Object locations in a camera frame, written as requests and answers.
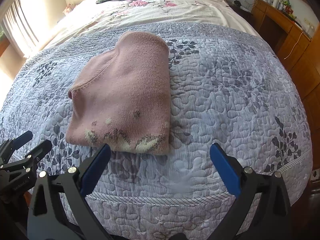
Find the curtain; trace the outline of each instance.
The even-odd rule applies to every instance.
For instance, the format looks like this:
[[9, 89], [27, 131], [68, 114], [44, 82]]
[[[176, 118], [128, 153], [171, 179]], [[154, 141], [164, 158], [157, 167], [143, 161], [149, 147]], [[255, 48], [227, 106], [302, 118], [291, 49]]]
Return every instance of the curtain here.
[[28, 58], [39, 43], [23, 14], [20, 0], [13, 1], [4, 15], [1, 27], [22, 57]]

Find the floor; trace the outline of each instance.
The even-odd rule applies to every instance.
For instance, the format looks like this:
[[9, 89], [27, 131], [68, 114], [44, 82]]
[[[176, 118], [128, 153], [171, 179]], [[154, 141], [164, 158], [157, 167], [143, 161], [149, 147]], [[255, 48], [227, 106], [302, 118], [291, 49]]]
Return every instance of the floor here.
[[300, 199], [292, 206], [294, 240], [320, 238], [320, 182], [309, 183]]

